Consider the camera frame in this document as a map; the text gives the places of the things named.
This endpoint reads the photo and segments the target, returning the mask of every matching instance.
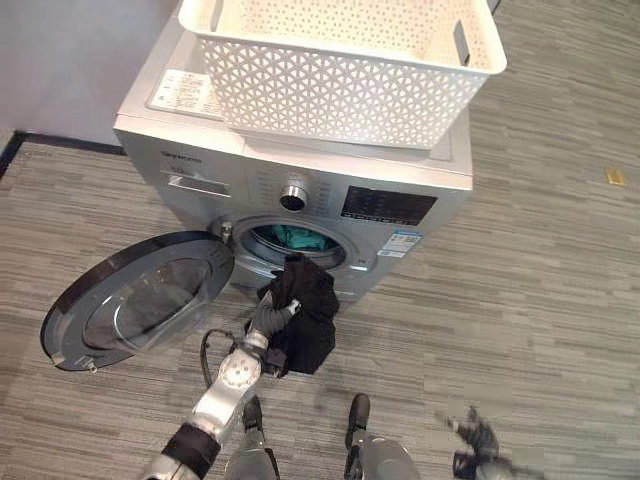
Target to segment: washing machine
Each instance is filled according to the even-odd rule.
[[[61,295],[41,341],[65,370],[166,343],[227,283],[255,291],[291,253],[327,269],[343,305],[356,302],[472,190],[466,112],[431,151],[228,129],[175,16],[114,128],[184,231],[114,254]]]

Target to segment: robot leg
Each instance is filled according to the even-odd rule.
[[[266,446],[262,431],[262,408],[254,397],[242,413],[245,427],[244,445],[229,459],[225,468],[225,480],[280,480],[278,464],[273,450]]]
[[[398,442],[367,433],[368,416],[368,397],[356,395],[345,438],[349,450],[345,480],[419,480],[418,469]]]
[[[266,447],[260,430],[247,430],[244,445],[227,463],[224,480],[280,480],[273,450]]]

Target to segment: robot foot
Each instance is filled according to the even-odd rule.
[[[367,429],[370,408],[371,403],[369,402],[369,397],[364,393],[358,393],[353,397],[351,410],[349,411],[349,425],[347,426],[347,434],[344,438],[344,444],[347,447],[347,450],[351,449],[353,434],[357,430]]]
[[[262,407],[257,395],[245,404],[242,411],[242,424],[245,432],[251,428],[257,428],[262,432]]]

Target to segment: floor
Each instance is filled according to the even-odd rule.
[[[474,100],[473,200],[339,315],[315,376],[262,381],[282,478],[341,478],[357,391],[424,479],[451,478],[462,447],[434,412],[469,403],[549,479],[640,478],[640,4],[526,3],[497,14],[509,67]],[[0,202],[0,478],[135,478],[203,391],[198,335],[68,374],[38,332],[87,268],[180,225],[125,157],[42,145]],[[211,321],[237,328],[253,306],[229,288]]]

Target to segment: open door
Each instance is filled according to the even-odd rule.
[[[58,368],[95,371],[160,347],[205,318],[233,264],[229,247],[208,232],[132,245],[60,295],[42,325],[42,348]]]

